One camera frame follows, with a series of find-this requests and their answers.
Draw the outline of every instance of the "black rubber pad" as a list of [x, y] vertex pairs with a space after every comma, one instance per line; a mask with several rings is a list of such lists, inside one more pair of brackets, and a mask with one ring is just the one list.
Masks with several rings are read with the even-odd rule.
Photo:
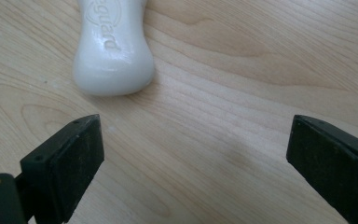
[[103, 162], [98, 115], [77, 119], [21, 160], [25, 181], [37, 189], [39, 223], [67, 222]]
[[296, 115], [286, 158], [343, 217], [358, 223], [358, 138]]

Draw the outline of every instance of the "wood grain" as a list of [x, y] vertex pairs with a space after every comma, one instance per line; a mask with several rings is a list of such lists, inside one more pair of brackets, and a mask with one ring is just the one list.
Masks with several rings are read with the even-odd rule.
[[358, 1], [149, 0], [144, 23], [151, 85], [91, 97], [76, 0], [0, 1], [0, 172], [99, 113], [106, 161], [70, 223], [346, 223], [285, 151], [294, 114], [358, 137]]

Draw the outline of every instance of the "wooden table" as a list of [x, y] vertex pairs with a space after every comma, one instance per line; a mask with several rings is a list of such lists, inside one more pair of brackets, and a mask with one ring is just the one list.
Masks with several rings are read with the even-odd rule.
[[285, 152], [294, 114], [358, 137], [358, 1], [149, 0], [144, 23], [153, 82], [92, 97], [77, 1], [0, 1], [0, 172], [98, 113], [105, 162], [70, 223], [346, 223]]

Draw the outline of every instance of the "light wood surface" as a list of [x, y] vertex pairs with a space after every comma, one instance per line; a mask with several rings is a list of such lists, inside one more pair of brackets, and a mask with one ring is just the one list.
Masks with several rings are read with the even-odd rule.
[[70, 223], [346, 223], [285, 152], [294, 114], [358, 137], [358, 1], [149, 0], [144, 22], [151, 85], [91, 97], [77, 1], [0, 1], [0, 172], [98, 113], [105, 162]]

